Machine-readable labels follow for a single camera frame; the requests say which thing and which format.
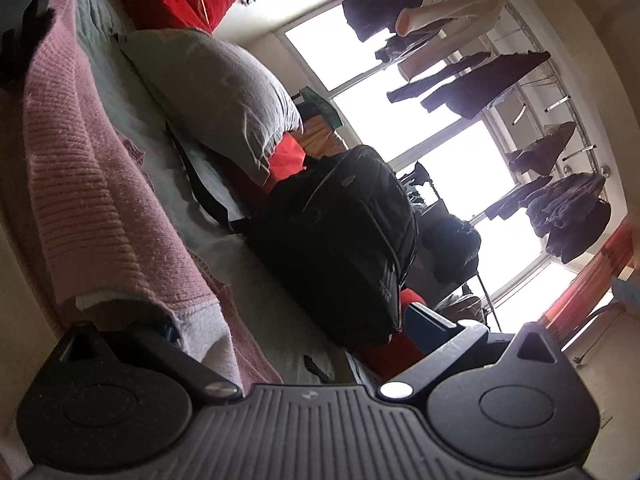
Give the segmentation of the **red plaid curtain right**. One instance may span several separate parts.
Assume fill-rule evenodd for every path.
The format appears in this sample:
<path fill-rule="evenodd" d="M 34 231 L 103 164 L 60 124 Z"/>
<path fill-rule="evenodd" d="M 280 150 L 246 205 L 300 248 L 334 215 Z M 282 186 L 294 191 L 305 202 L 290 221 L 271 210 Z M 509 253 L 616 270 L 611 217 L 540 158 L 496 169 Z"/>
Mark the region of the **red plaid curtain right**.
<path fill-rule="evenodd" d="M 564 346 L 626 268 L 634 268 L 634 227 L 627 217 L 544 312 L 539 323 Z"/>

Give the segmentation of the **pink and white sweater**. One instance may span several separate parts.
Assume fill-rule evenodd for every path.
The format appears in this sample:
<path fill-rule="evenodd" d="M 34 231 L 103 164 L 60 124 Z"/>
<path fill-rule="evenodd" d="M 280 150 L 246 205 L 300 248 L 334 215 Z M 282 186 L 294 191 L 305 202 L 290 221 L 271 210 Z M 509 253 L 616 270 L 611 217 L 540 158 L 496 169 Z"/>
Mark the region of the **pink and white sweater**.
<path fill-rule="evenodd" d="M 49 0 L 1 36 L 1 203 L 48 322 L 63 326 L 62 305 L 84 298 L 104 323 L 149 315 L 168 325 L 180 350 L 242 388 L 277 380 L 264 356 L 247 359 L 247 329 L 228 323 L 217 279 L 107 118 L 76 38 L 76 0 Z"/>

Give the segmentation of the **black backpack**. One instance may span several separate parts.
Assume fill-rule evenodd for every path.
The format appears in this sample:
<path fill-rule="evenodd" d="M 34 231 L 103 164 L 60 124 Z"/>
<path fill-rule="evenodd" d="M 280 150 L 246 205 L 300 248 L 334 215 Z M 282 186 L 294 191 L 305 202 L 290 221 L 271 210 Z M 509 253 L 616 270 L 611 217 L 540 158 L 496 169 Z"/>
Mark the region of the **black backpack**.
<path fill-rule="evenodd" d="M 405 188 L 373 148 L 308 158 L 249 217 L 232 220 L 183 143 L 165 131 L 202 209 L 248 248 L 337 347 L 382 346 L 401 330 L 400 292 L 419 245 Z"/>

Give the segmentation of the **hanging laundry at window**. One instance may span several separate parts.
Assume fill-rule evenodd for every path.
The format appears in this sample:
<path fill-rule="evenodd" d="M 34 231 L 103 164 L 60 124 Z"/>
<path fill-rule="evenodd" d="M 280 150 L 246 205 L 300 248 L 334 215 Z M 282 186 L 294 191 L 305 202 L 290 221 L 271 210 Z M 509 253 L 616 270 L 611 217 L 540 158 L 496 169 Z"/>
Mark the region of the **hanging laundry at window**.
<path fill-rule="evenodd" d="M 400 172 L 420 162 L 435 180 L 436 192 L 455 216 L 476 223 L 483 239 L 480 261 L 501 258 L 530 263 L 542 251 L 533 228 L 519 212 L 512 220 L 488 220 L 485 209 L 519 183 L 536 178 L 508 167 L 506 156 L 538 140 L 555 124 L 568 122 L 560 104 L 546 117 L 539 114 L 559 90 L 551 88 L 548 64 L 541 64 L 496 96 L 468 119 L 442 102 L 434 110 L 423 106 L 441 96 L 456 78 L 447 76 L 415 98 L 395 103 L 387 95 L 406 80 L 409 61 L 403 58 L 367 76 L 338 94 L 340 108 L 358 140 L 375 148 Z"/>

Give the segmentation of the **green topped box pile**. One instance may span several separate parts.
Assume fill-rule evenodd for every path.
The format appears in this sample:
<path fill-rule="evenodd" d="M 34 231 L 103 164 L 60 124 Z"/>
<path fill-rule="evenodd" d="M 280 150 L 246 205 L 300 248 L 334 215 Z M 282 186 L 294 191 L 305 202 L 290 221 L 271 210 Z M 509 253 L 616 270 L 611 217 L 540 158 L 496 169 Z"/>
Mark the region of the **green topped box pile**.
<path fill-rule="evenodd" d="M 338 133 L 343 127 L 341 117 L 329 101 L 310 87 L 300 89 L 293 101 L 303 125 L 292 136 L 308 156 L 320 158 L 348 150 Z"/>

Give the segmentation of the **grey green pillow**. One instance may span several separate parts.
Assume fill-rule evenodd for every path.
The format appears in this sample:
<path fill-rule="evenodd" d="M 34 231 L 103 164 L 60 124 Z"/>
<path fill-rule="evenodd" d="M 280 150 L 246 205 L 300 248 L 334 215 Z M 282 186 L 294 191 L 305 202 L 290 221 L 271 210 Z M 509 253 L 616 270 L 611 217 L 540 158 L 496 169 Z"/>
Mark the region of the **grey green pillow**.
<path fill-rule="evenodd" d="M 303 121 L 265 65 L 195 28 L 137 30 L 117 42 L 180 132 L 267 182 L 282 136 Z"/>

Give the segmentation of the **clothes rack with garments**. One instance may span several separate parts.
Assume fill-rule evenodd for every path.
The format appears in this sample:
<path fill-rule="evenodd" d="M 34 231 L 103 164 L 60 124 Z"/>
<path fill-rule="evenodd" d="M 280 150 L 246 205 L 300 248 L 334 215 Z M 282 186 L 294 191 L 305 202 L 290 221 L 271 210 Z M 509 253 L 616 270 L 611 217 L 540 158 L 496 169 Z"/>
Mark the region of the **clothes rack with garments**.
<path fill-rule="evenodd" d="M 480 233 L 470 222 L 450 214 L 438 198 L 428 204 L 420 187 L 432 184 L 430 174 L 418 162 L 399 178 L 418 224 L 418 252 L 410 266 L 405 286 L 419 294 L 427 307 L 450 321 L 487 322 L 495 313 L 486 290 L 485 298 L 474 294 L 469 280 L 478 278 Z"/>

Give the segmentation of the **green plaid bed blanket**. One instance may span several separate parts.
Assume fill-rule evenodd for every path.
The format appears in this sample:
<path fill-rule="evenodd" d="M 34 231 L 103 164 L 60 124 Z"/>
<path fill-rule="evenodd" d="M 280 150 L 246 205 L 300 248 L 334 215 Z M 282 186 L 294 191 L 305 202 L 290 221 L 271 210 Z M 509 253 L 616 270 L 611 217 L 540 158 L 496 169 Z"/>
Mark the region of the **green plaid bed blanket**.
<path fill-rule="evenodd" d="M 244 240 L 221 229 L 194 200 L 165 133 L 167 118 L 119 49 L 118 36 L 132 29 L 119 0 L 77 0 L 76 23 L 108 119 L 143 152 L 143 169 L 168 219 L 218 281 L 228 323 L 247 329 L 247 359 L 264 356 L 287 384 L 314 384 L 318 379 L 304 364 L 310 356 L 326 376 L 352 382 L 346 354 L 316 330 Z"/>

